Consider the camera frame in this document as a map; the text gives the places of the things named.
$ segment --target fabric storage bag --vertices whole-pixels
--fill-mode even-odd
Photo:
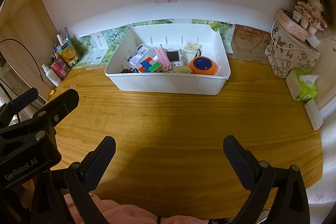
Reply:
[[[267,45],[265,55],[274,74],[286,78],[292,69],[309,74],[320,53],[307,42],[301,42],[288,34],[278,22],[272,32],[273,41]]]

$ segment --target doll leg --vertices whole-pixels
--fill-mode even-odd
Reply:
[[[307,29],[308,24],[309,24],[308,17],[305,14],[303,14],[302,15],[302,19],[301,19],[301,26],[302,26],[302,28]]]
[[[316,31],[317,31],[317,26],[315,26],[315,25],[309,25],[309,28],[308,28],[308,32],[311,34],[311,35],[314,35],[315,33],[316,33]]]

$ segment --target white bottle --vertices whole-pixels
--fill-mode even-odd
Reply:
[[[59,86],[61,84],[61,78],[59,78],[52,69],[48,68],[45,64],[42,65],[42,68],[44,69],[45,75],[55,86]]]

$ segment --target wooden table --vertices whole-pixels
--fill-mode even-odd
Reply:
[[[51,97],[72,85],[80,97],[56,127],[62,160],[55,168],[81,161],[110,135],[117,152],[95,190],[102,199],[158,216],[229,217],[249,195],[222,149],[232,134],[258,160],[282,168],[297,164],[306,187],[317,182],[320,132],[313,131],[303,103],[292,101],[285,80],[267,65],[230,59],[230,67],[216,96],[122,92],[104,68],[72,70]]]

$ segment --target pink fabric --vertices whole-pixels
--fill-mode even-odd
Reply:
[[[119,205],[113,200],[101,200],[90,193],[90,197],[110,224],[157,224],[158,217],[147,210],[134,205]],[[84,224],[70,196],[64,196],[73,220],[76,224]],[[161,224],[208,224],[208,220],[200,220],[191,216],[172,216],[162,218]]]

